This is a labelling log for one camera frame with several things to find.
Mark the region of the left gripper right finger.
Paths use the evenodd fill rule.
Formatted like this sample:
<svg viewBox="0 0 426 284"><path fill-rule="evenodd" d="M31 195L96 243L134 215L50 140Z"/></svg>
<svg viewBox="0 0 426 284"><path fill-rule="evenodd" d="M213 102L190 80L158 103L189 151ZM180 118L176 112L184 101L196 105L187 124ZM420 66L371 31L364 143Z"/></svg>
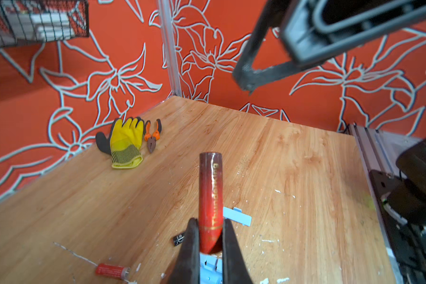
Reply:
<svg viewBox="0 0 426 284"><path fill-rule="evenodd" d="M222 282L224 284L253 284L229 219L224 220L222 229Z"/></svg>

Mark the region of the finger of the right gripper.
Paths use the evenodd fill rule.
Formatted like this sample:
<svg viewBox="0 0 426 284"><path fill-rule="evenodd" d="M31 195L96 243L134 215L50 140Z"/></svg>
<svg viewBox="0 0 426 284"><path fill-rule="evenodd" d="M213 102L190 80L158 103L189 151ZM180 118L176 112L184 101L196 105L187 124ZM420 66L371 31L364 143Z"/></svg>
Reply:
<svg viewBox="0 0 426 284"><path fill-rule="evenodd" d="M279 29L293 1L267 1L247 40L232 76L241 90L258 88L322 65L325 60L296 63L279 38Z"/></svg>
<svg viewBox="0 0 426 284"><path fill-rule="evenodd" d="M316 66L425 19L426 1L295 1L279 38L297 66Z"/></svg>

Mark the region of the light blue square alarm clock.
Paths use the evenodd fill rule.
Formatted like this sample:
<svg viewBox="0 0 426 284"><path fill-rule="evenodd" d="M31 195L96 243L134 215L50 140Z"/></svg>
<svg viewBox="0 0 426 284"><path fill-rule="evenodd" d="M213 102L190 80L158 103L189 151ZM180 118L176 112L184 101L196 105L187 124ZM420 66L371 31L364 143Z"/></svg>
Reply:
<svg viewBox="0 0 426 284"><path fill-rule="evenodd" d="M222 284L222 260L200 253L200 284Z"/></svg>

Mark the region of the light blue battery cover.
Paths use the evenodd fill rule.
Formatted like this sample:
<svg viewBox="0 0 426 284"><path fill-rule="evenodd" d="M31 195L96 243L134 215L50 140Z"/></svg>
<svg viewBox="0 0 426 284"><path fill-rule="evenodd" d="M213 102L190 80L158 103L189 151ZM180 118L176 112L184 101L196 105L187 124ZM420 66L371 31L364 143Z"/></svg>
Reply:
<svg viewBox="0 0 426 284"><path fill-rule="evenodd" d="M250 227L252 223L252 217L249 215L246 215L242 212L239 208L223 208L223 216L226 219L235 221L237 223L242 224L243 226Z"/></svg>

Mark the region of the dark red AA battery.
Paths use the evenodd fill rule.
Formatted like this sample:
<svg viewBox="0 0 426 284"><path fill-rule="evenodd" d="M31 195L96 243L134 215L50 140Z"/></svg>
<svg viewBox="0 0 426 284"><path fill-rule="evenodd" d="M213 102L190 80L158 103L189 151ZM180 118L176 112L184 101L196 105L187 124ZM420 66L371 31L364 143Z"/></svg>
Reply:
<svg viewBox="0 0 426 284"><path fill-rule="evenodd" d="M199 230L200 252L215 254L222 250L223 166L222 154L200 154L199 178Z"/></svg>

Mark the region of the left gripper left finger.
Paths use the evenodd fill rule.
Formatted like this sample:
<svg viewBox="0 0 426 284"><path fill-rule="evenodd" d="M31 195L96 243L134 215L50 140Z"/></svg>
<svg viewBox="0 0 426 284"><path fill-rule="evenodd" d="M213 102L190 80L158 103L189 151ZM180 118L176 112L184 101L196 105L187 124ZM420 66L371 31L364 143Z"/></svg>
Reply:
<svg viewBox="0 0 426 284"><path fill-rule="evenodd" d="M167 283L200 283L200 232L196 218L188 221L185 238Z"/></svg>

